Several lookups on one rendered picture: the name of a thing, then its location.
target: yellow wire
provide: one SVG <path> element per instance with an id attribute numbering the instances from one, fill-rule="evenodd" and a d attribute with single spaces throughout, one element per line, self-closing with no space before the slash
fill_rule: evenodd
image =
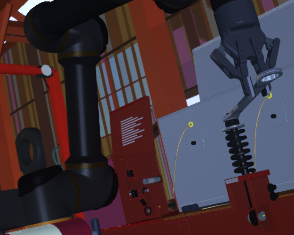
<path id="1" fill-rule="evenodd" d="M 192 126 L 193 126 L 193 123 L 192 123 L 192 122 L 188 123 L 188 127 L 192 127 Z M 178 147 L 177 147 L 176 158 L 175 158 L 175 168 L 174 168 L 173 193 L 174 193 L 174 187 L 175 187 L 175 170 L 176 170 L 177 153 L 178 153 L 178 149 L 179 149 L 179 144 L 181 143 L 182 137 L 183 137 L 183 135 L 184 135 L 186 129 L 185 129 L 184 132 L 182 133 L 181 139 L 179 140 Z"/>
<path id="2" fill-rule="evenodd" d="M 270 95 L 267 95 L 266 98 L 263 100 L 262 104 L 261 104 L 261 107 L 260 107 L 260 110 L 259 110 L 259 113 L 258 113 L 258 118 L 257 118 L 257 122 L 255 124 L 255 134 L 254 134 L 254 168 L 255 168 L 255 138 L 257 136 L 257 126 L 258 126 L 258 120 L 259 120 L 259 115 L 260 115 L 260 112 L 261 112 L 261 108 L 262 108 L 262 105 L 264 103 L 264 101 L 266 99 L 270 99 L 272 98 L 272 93 L 270 92 Z"/>

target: black spring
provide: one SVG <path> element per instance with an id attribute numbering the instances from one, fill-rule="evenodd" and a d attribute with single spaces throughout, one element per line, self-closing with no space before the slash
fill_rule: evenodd
<path id="1" fill-rule="evenodd" d="M 254 173 L 255 169 L 249 169 L 249 167 L 253 166 L 253 162 L 247 162 L 252 158 L 251 155 L 245 156 L 245 154 L 250 152 L 250 149 L 244 149 L 244 147 L 248 146 L 248 142 L 242 143 L 243 140 L 247 139 L 245 135 L 240 136 L 240 134 L 244 133 L 244 129 L 238 129 L 238 128 L 232 128 L 229 131 L 226 131 L 225 133 L 227 136 L 225 139 L 229 141 L 227 143 L 227 146 L 231 149 L 229 150 L 230 154 L 233 154 L 230 158 L 231 160 L 235 161 L 233 162 L 233 166 L 237 167 L 234 172 L 242 175 L 246 175 L 249 173 Z"/>

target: orange pillar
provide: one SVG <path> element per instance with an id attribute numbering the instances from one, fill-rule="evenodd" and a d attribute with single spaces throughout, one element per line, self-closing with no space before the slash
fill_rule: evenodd
<path id="1" fill-rule="evenodd" d="M 156 117 L 187 107 L 163 11 L 150 0 L 128 5 Z"/>
<path id="2" fill-rule="evenodd" d="M 21 177 L 8 108 L 4 76 L 0 74 L 0 184 L 1 190 L 17 188 Z"/>

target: shock absorber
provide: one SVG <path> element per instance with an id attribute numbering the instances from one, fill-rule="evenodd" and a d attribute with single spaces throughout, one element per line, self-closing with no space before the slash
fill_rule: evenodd
<path id="1" fill-rule="evenodd" d="M 240 124 L 238 118 L 230 119 L 225 122 L 226 128 L 223 129 L 223 132 L 227 134 L 225 139 L 229 141 L 227 146 L 231 149 L 229 150 L 230 154 L 233 154 L 230 158 L 233 160 L 233 166 L 236 167 L 234 170 L 235 173 L 246 175 L 249 173 L 254 173 L 255 169 L 249 169 L 253 166 L 253 162 L 247 162 L 252 158 L 251 155 L 245 155 L 250 152 L 250 149 L 244 149 L 248 146 L 248 142 L 242 143 L 243 140 L 247 139 L 245 135 L 240 136 L 244 133 L 244 129 L 240 129 L 245 126 L 245 124 Z"/>

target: gray panel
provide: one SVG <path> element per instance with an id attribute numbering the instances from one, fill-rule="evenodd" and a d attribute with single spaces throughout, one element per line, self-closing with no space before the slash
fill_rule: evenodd
<path id="1" fill-rule="evenodd" d="M 268 28 L 266 24 L 262 23 L 262 28 L 268 37 L 282 39 L 289 34 L 289 40 L 284 38 L 281 41 L 281 53 L 278 57 L 278 66 L 284 67 L 284 75 L 272 82 L 273 97 L 265 100 L 256 131 L 256 169 L 270 170 L 269 180 L 277 185 L 277 192 L 294 188 L 294 64 L 288 66 L 294 63 L 294 1 L 279 11 L 264 17 L 270 27 L 275 29 L 272 36 L 265 29 Z M 271 21 L 270 17 L 275 17 L 276 22 Z M 213 42 L 209 53 L 203 53 L 200 57 L 196 55 L 195 59 L 197 66 L 200 58 L 202 68 L 200 74 L 197 71 L 198 78 L 202 73 L 206 73 L 206 83 L 198 83 L 199 91 L 208 90 L 204 86 L 211 84 L 214 87 L 210 89 L 210 94 L 197 104 L 158 119 L 172 176 L 181 135 L 190 121 L 194 124 L 185 131 L 177 155 L 175 192 L 180 210 L 182 206 L 194 203 L 202 207 L 229 201 L 224 180 L 240 175 L 234 173 L 231 154 L 228 153 L 230 148 L 225 140 L 226 134 L 222 132 L 225 127 L 222 117 L 240 101 L 243 92 L 240 86 L 228 85 L 232 80 L 209 58 L 212 50 L 219 46 L 219 42 Z M 282 53 L 285 48 L 288 51 L 287 56 Z M 261 95 L 256 97 L 239 118 L 240 123 L 246 125 L 246 132 L 242 135 L 247 136 L 252 161 L 255 126 L 263 100 Z M 276 118 L 271 118 L 272 114 L 276 114 Z M 199 144 L 198 149 L 189 151 L 191 141 Z"/>
<path id="2" fill-rule="evenodd" d="M 267 12 L 260 16 L 259 20 L 261 29 L 267 37 L 281 40 L 276 68 L 294 64 L 294 0 Z M 210 58 L 212 51 L 218 48 L 220 43 L 221 38 L 217 37 L 192 51 L 201 101 L 240 86 L 238 79 L 229 79 Z M 262 52 L 266 58 L 265 46 Z M 229 55 L 226 55 L 226 58 L 233 63 Z M 250 61 L 248 61 L 248 71 L 249 76 L 254 80 L 256 73 Z"/>

